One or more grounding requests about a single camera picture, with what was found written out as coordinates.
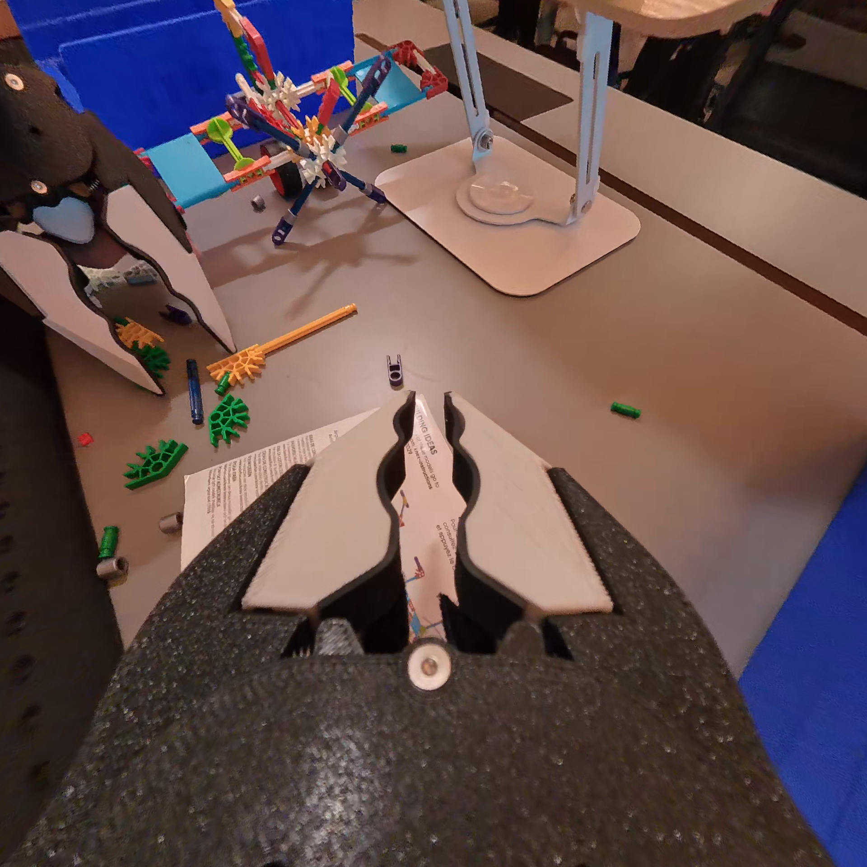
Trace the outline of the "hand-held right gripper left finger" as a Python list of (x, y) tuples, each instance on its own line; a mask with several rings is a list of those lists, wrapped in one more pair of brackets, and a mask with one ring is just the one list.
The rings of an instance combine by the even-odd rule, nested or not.
[(415, 392), (404, 392), (327, 446), (313, 461), (242, 607), (347, 620), (370, 653), (408, 644), (399, 519)]

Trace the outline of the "yellow plastic rod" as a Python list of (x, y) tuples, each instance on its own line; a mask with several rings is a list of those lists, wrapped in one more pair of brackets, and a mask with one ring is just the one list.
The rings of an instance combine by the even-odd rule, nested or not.
[(273, 352), (288, 347), (292, 343), (301, 341), (306, 337), (312, 336), (319, 331), (328, 329), (332, 325), (356, 315), (357, 312), (358, 309), (356, 304), (353, 303), (345, 305), (325, 316), (322, 316), (312, 322), (305, 324), (304, 326), (301, 326), (293, 331), (289, 331), (288, 333), (280, 335), (279, 337), (276, 337), (270, 341), (266, 341), (266, 343), (264, 344), (257, 344), (254, 349), (258, 354), (261, 355), (271, 354)]

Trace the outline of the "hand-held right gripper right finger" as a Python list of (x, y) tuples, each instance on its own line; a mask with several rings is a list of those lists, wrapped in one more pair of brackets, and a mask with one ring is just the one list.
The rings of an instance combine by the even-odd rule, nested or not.
[(557, 619), (610, 615), (613, 600), (553, 467), (456, 392), (444, 395), (456, 531), (447, 642), (467, 654), (570, 656)]

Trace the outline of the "colourful construction toy plane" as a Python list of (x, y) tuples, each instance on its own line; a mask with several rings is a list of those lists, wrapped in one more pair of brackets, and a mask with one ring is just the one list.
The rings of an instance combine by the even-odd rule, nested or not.
[(363, 61), (344, 61), (295, 84), (277, 71), (266, 42), (233, 2), (215, 2), (244, 72), (229, 110), (179, 138), (139, 149), (138, 157), (168, 187), (183, 211), (269, 177), (284, 198), (295, 197), (272, 233), (282, 245), (312, 191), (347, 186), (378, 204), (375, 184), (346, 168), (351, 136), (448, 89), (448, 79), (409, 40)]

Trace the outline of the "green fan connector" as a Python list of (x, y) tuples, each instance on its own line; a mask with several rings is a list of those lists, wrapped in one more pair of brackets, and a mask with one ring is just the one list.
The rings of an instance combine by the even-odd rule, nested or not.
[(246, 429), (249, 421), (248, 406), (240, 398), (223, 396), (208, 416), (211, 445), (217, 447), (221, 441), (232, 442), (233, 438), (240, 436), (238, 429)]
[(187, 444), (176, 439), (160, 439), (156, 446), (147, 445), (144, 451), (136, 452), (137, 462), (127, 463), (123, 473), (127, 479), (125, 488), (136, 490), (166, 478), (188, 451)]
[(145, 369), (156, 379), (162, 379), (170, 368), (170, 356), (157, 345), (134, 341), (131, 350)]

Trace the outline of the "black perforated pad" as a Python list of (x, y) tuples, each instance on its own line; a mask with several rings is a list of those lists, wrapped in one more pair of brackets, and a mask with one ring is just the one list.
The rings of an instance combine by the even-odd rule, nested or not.
[(120, 632), (42, 322), (1, 302), (1, 857), (87, 735)]

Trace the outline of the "wooden and white book stand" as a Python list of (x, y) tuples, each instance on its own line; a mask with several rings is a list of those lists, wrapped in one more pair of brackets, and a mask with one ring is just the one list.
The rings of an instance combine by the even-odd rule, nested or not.
[(574, 175), (493, 135), (467, 2), (444, 9), (469, 136), (378, 175), (387, 201), (496, 291), (535, 296), (628, 244), (641, 223), (599, 195), (613, 24), (687, 38), (762, 9), (761, 1), (572, 2), (580, 16)]

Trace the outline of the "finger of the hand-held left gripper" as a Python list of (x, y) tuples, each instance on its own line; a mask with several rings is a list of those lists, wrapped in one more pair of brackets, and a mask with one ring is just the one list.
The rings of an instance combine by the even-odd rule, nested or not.
[(132, 186), (105, 198), (105, 227), (127, 252), (154, 267), (164, 285), (229, 353), (236, 344), (185, 230), (179, 240)]
[(2, 271), (58, 334), (135, 385), (163, 396), (165, 388), (117, 335), (114, 322), (92, 304), (75, 267), (54, 243), (26, 233), (2, 231)]

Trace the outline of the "toy instruction booklet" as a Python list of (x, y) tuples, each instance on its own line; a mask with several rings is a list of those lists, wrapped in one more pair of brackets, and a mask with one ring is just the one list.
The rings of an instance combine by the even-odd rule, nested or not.
[[(295, 464), (319, 452), (373, 411), (286, 439), (242, 457), (186, 475), (181, 568)], [(405, 448), (405, 479), (393, 498), (400, 526), (411, 642), (445, 639), (440, 600), (457, 600), (454, 563), (465, 502), (452, 483), (452, 450), (422, 394), (415, 397), (413, 439)]]

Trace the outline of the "blue plastic bin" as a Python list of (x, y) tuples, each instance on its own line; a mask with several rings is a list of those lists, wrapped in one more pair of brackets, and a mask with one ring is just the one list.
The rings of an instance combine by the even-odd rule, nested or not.
[(866, 864), (866, 471), (740, 677), (792, 800), (837, 865)]
[[(32, 57), (131, 149), (190, 132), (225, 111), (244, 71), (208, 1), (9, 1)], [(236, 2), (273, 67), (308, 81), (354, 55), (351, 1)]]

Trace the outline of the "white snowflake connector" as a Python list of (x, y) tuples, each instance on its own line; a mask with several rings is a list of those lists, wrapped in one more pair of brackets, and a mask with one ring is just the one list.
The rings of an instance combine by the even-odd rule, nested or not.
[(128, 286), (126, 276), (120, 270), (96, 269), (85, 266), (79, 266), (79, 270), (87, 279), (84, 291), (87, 297), (94, 300), (95, 303), (99, 302), (101, 293)]

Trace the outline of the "orange fan connector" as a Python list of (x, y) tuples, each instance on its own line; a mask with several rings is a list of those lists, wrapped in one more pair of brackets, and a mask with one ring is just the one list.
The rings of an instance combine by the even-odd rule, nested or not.
[(165, 341), (161, 335), (134, 320), (117, 319), (114, 326), (121, 344), (128, 349), (132, 349), (134, 346), (140, 349), (146, 346), (156, 347)]
[(244, 378), (254, 380), (261, 373), (265, 363), (266, 352), (264, 348), (255, 344), (208, 365), (206, 370), (215, 382), (220, 382), (225, 375), (228, 375), (230, 377), (229, 383), (233, 386)]

